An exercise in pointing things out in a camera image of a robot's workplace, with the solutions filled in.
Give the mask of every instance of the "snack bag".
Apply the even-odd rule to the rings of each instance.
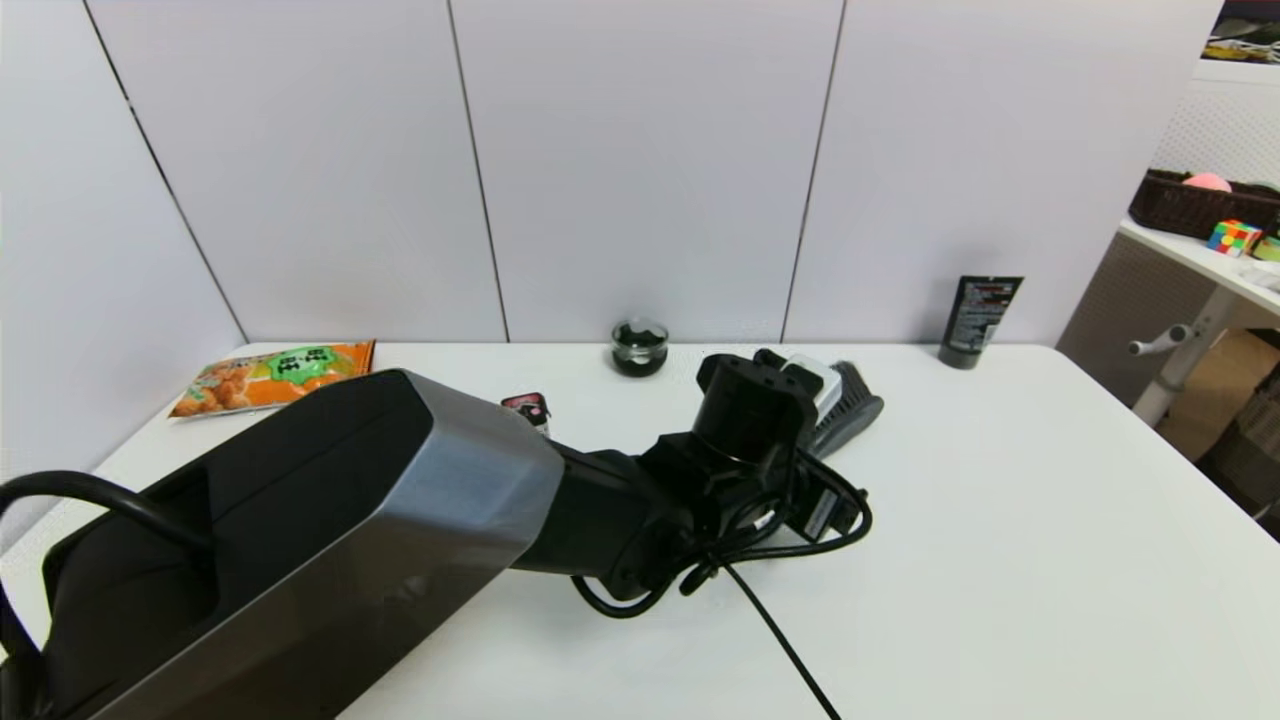
[[[317,387],[369,373],[374,341],[310,345],[214,363],[192,380],[170,418],[223,415],[293,402]]]

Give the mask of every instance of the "wicker basket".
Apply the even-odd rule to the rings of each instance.
[[[1270,187],[1233,182],[1234,192],[1183,184],[1188,173],[1147,170],[1129,215],[1139,225],[1208,240],[1222,220],[1240,220],[1266,228],[1280,213],[1280,192]]]

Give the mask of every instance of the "metal table leg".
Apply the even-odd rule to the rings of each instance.
[[[1156,373],[1147,389],[1142,391],[1142,397],[1134,404],[1133,411],[1143,423],[1156,427],[1156,423],[1165,416],[1174,398],[1183,391],[1183,383],[1190,377],[1192,370],[1210,347],[1213,347],[1217,336],[1226,329],[1226,322],[1238,297],[1224,286],[1217,286],[1208,296],[1208,301],[1192,324],[1192,337],[1174,350],[1165,366]]]

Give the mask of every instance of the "rubik's cube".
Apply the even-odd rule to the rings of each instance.
[[[1262,237],[1262,231],[1242,223],[1240,220],[1222,220],[1213,228],[1213,234],[1208,238],[1208,249],[1222,255],[1239,258],[1248,251],[1253,242]]]

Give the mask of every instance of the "black cable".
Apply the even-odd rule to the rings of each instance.
[[[849,480],[842,478],[838,473],[836,473],[831,468],[827,468],[820,460],[818,460],[806,451],[794,450],[791,456],[788,457],[788,465],[791,466],[791,470],[787,474],[785,493],[782,496],[777,495],[765,496],[758,500],[756,502],[753,502],[749,506],[744,506],[742,509],[740,509],[737,512],[733,514],[732,519],[730,520],[727,527],[727,533],[723,537],[717,538],[716,541],[707,543],[703,547],[695,548],[684,559],[678,560],[675,565],[676,570],[672,573],[671,578],[666,580],[663,585],[659,587],[657,591],[650,592],[648,596],[645,596],[640,602],[627,606],[612,605],[602,600],[598,594],[595,594],[595,592],[593,592],[591,588],[586,584],[586,580],[584,578],[573,575],[571,579],[579,594],[581,594],[582,600],[585,600],[586,603],[590,605],[594,610],[609,618],[625,619],[641,615],[643,612],[657,605],[657,602],[662,600],[662,596],[667,592],[667,588],[669,588],[671,584],[675,582],[675,578],[677,578],[681,573],[684,573],[686,568],[692,566],[692,570],[685,577],[685,580],[681,582],[680,584],[680,592],[686,596],[692,594],[699,587],[701,587],[701,584],[708,578],[716,574],[717,569],[723,568],[724,571],[728,573],[731,578],[733,578],[733,582],[737,583],[737,587],[742,589],[742,593],[746,594],[746,598],[751,602],[751,606],[755,607],[755,611],[759,612],[760,619],[764,620],[764,624],[769,626],[769,632],[773,633],[774,639],[777,639],[778,644],[782,646],[782,651],[787,653],[787,657],[791,660],[791,664],[800,674],[800,678],[804,679],[805,685],[809,687],[809,692],[812,692],[813,697],[818,701],[819,705],[822,705],[822,708],[827,712],[827,717],[832,720],[840,720],[840,714],[836,711],[836,707],[831,703],[829,700],[827,700],[827,694],[822,692],[822,688],[818,685],[818,682],[814,680],[813,675],[809,674],[809,669],[805,667],[804,661],[800,660],[800,656],[796,653],[795,648],[791,647],[791,643],[787,642],[787,638],[782,633],[782,629],[778,628],[778,624],[773,621],[773,616],[769,615],[769,611],[764,609],[764,605],[760,602],[760,598],[755,597],[755,593],[751,592],[751,588],[746,584],[746,580],[744,580],[742,577],[737,574],[737,570],[735,570],[732,566],[732,562],[748,562],[751,560],[765,560],[776,557],[804,557],[809,555],[831,552],[833,550],[847,547],[863,539],[864,537],[867,537],[867,533],[870,532],[872,509],[870,505],[867,503],[865,493],[854,488],[854,486],[850,484]],[[828,475],[827,479],[831,480],[828,483],[828,487],[832,487],[837,495],[844,497],[845,501],[858,506],[859,510],[858,527],[852,528],[850,532],[845,533],[838,538],[813,544],[753,548],[753,546],[768,538],[782,527],[787,514],[791,510],[791,497],[795,489],[794,486],[795,486],[796,473],[812,471],[819,469],[827,473]],[[768,503],[778,503],[778,505],[773,509],[773,518],[771,518],[769,521],[765,523],[763,527],[735,528],[735,525],[745,520],[751,512],[765,507]]]
[[[591,589],[591,585],[586,584],[586,579],[582,578],[582,575],[570,575],[568,579],[573,583],[573,589],[577,591],[577,594],[582,596],[582,600],[585,600],[593,610],[605,618],[613,618],[616,620],[626,620],[644,614],[650,607],[657,605],[658,601],[662,600],[662,596],[666,594],[667,588],[671,587],[671,580],[667,580],[662,587],[640,598],[640,602],[634,605],[613,605],[605,602],[600,596],[595,594],[595,591]]]
[[[101,505],[189,550],[206,552],[214,546],[209,534],[192,529],[160,505],[102,478],[74,470],[32,473],[0,484],[0,516],[4,516],[18,498],[40,495]],[[6,674],[5,678],[4,716],[31,716],[37,703],[42,702],[44,659],[14,614],[3,583],[0,583],[0,646],[13,662],[13,675]]]
[[[728,573],[728,577],[733,578],[733,582],[737,583],[737,587],[742,588],[742,593],[746,594],[746,600],[751,601],[751,605],[755,607],[755,611],[760,614],[760,619],[764,620],[764,624],[768,625],[769,630],[773,633],[774,639],[777,639],[778,644],[782,646],[782,651],[786,652],[787,657],[791,659],[791,664],[795,665],[796,673],[800,673],[800,676],[804,678],[804,683],[809,685],[809,692],[812,692],[813,697],[818,700],[818,703],[822,705],[822,708],[827,711],[827,717],[831,717],[831,720],[840,720],[840,714],[836,712],[836,706],[831,705],[831,701],[827,700],[827,693],[822,692],[822,688],[818,685],[818,680],[814,680],[813,675],[809,674],[809,669],[804,666],[804,661],[800,660],[799,655],[796,655],[796,651],[795,648],[791,647],[791,643],[787,642],[787,637],[782,634],[782,629],[778,628],[778,624],[773,621],[773,616],[769,615],[769,611],[764,609],[764,605],[760,602],[760,598],[755,597],[755,593],[751,592],[750,585],[746,584],[746,580],[744,580],[742,577],[737,574],[737,570],[735,570],[732,565],[727,562],[721,562],[719,566],[723,568],[726,573]]]

